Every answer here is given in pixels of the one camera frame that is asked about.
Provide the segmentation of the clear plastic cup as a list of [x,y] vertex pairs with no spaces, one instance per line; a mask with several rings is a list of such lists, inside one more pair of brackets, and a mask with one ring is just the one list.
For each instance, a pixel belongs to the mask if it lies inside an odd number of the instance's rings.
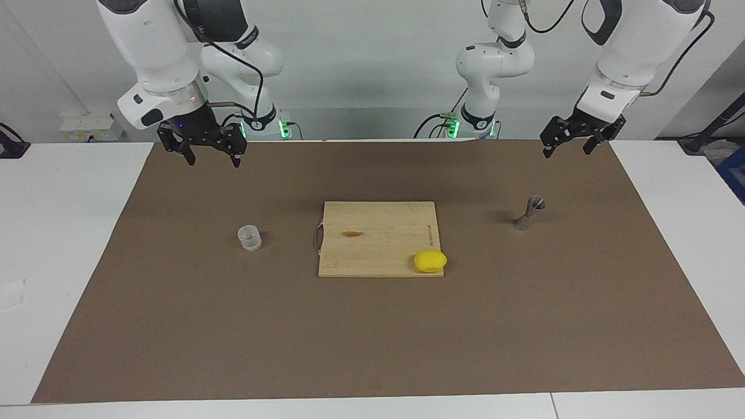
[[262,247],[262,238],[258,227],[255,225],[244,225],[237,231],[242,249],[247,251],[256,251]]

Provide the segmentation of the yellow lemon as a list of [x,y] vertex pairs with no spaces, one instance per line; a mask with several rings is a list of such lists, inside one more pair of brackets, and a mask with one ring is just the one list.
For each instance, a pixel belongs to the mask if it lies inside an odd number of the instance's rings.
[[413,257],[413,266],[424,274],[442,272],[448,262],[447,256],[440,250],[423,250]]

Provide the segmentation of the black clamp object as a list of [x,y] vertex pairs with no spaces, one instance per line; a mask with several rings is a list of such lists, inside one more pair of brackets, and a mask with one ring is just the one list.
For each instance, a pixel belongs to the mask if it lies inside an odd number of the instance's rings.
[[21,159],[30,148],[16,130],[0,122],[0,159]]

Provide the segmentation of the black stand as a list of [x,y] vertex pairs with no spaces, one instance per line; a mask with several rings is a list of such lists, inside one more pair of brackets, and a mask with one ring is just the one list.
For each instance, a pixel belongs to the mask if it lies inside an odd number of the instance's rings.
[[703,155],[701,148],[708,144],[711,136],[722,127],[737,122],[745,116],[745,92],[742,92],[729,106],[724,109],[711,123],[697,133],[682,136],[678,144],[687,155]]

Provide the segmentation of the blue crate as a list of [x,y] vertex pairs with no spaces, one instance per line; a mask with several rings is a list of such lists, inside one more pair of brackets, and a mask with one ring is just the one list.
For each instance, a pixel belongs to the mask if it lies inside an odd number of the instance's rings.
[[715,170],[745,206],[745,145],[716,165]]

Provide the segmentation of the white wall socket box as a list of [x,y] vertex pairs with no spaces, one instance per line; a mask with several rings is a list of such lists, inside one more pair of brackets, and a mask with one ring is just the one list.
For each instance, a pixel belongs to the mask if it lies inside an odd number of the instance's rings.
[[73,143],[108,143],[123,138],[123,127],[112,114],[64,117],[59,132]]

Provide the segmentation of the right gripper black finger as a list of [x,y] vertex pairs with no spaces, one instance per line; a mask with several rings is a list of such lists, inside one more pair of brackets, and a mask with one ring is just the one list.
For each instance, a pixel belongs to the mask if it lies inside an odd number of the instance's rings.
[[247,140],[244,128],[240,123],[229,123],[220,127],[218,150],[226,153],[235,168],[240,166],[240,159],[246,152]]
[[165,151],[181,155],[187,164],[194,166],[196,157],[191,150],[188,140],[180,140],[170,127],[158,127],[157,135],[164,146]]

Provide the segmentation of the wooden cutting board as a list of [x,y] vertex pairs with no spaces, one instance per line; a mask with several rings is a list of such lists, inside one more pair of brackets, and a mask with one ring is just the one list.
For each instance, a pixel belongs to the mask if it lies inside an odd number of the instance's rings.
[[320,278],[443,278],[424,272],[423,251],[440,252],[433,201],[326,201],[319,228]]

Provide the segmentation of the clear glass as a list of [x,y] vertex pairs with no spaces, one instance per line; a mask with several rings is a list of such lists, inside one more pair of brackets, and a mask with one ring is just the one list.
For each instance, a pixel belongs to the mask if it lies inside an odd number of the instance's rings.
[[530,225],[530,218],[543,211],[546,207],[546,201],[543,197],[533,194],[527,199],[525,212],[520,217],[512,220],[512,225],[518,231],[525,231]]

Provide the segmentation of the brown table mat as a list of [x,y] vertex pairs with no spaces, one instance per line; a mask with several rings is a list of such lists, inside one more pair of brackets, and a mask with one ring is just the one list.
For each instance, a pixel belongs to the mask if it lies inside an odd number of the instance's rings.
[[[195,153],[152,149],[34,403],[745,387],[608,145]],[[326,201],[435,202],[444,277],[320,278]]]

